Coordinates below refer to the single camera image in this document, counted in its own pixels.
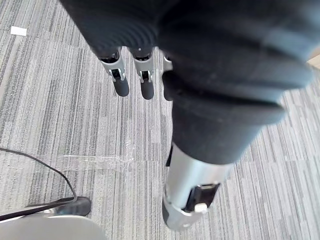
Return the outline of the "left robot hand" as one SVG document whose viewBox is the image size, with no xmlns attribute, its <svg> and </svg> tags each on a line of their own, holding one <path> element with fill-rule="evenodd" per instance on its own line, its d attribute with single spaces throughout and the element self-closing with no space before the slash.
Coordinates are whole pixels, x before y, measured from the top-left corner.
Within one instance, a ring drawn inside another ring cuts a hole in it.
<svg viewBox="0 0 320 240">
<path fill-rule="evenodd" d="M 312 78 L 320 43 L 317 0 L 63 0 L 87 44 L 112 70 L 119 47 L 143 58 L 158 47 L 171 62 L 172 141 L 162 200 L 181 231 L 210 207 L 247 146 L 285 111 L 285 91 Z"/>
</svg>

